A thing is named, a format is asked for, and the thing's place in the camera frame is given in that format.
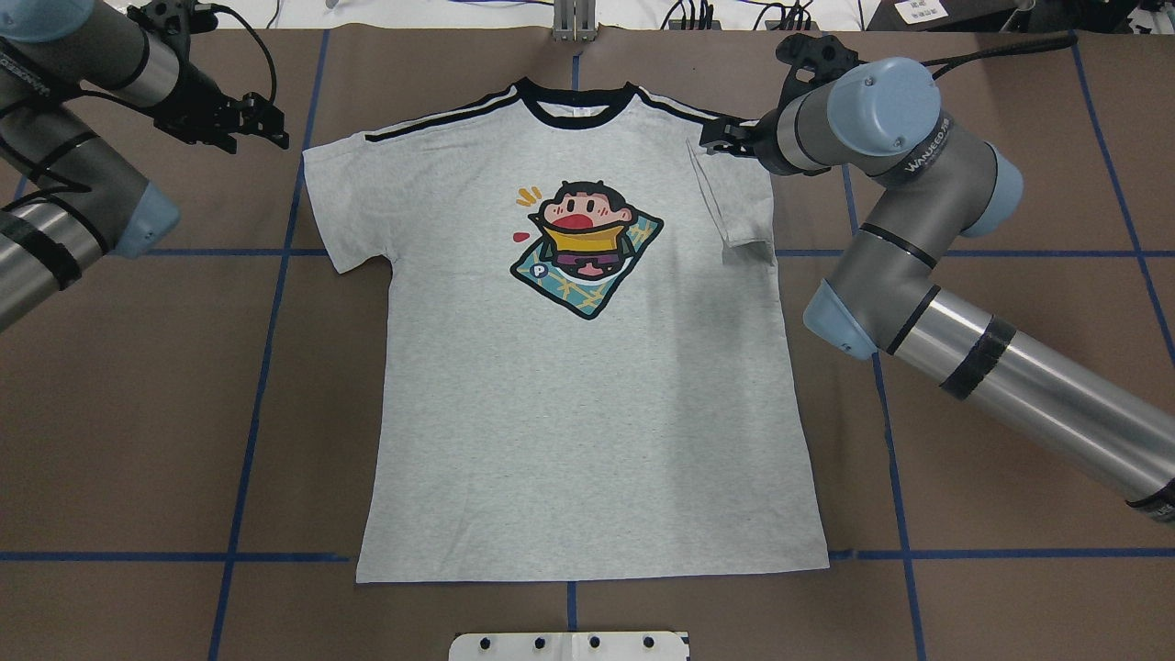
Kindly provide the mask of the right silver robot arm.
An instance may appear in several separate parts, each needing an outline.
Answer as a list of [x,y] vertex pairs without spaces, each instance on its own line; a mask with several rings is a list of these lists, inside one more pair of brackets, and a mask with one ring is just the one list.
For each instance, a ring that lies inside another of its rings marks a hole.
[[805,326],[860,360],[898,357],[1067,457],[1129,508],[1171,524],[1171,416],[932,279],[958,237],[994,231],[1016,210],[1019,169],[956,124],[914,60],[860,63],[810,85],[756,124],[711,119],[699,140],[776,175],[853,166],[881,186]]

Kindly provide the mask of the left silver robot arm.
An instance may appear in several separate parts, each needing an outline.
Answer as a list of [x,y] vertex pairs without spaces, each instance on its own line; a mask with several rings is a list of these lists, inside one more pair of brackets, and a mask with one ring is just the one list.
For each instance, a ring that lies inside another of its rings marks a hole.
[[32,187],[4,204],[1,326],[75,284],[113,254],[134,259],[172,232],[172,198],[67,107],[102,99],[187,143],[289,146],[276,92],[239,99],[192,62],[192,38],[239,11],[214,1],[5,1],[1,148]]

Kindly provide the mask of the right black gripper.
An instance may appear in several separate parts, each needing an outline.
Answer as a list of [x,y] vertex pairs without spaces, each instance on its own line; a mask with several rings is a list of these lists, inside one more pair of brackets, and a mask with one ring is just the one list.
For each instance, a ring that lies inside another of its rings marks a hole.
[[701,124],[701,137],[727,137],[700,140],[701,150],[709,155],[737,154],[757,158],[761,164],[781,164],[778,140],[778,116],[763,116],[756,121],[720,116]]

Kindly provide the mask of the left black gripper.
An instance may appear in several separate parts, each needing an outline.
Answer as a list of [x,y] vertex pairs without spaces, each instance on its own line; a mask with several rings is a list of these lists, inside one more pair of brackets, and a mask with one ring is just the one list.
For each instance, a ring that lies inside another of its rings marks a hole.
[[264,139],[288,150],[286,113],[256,92],[234,99],[201,70],[180,70],[172,93],[156,104],[156,128],[187,146],[235,148],[241,137]]

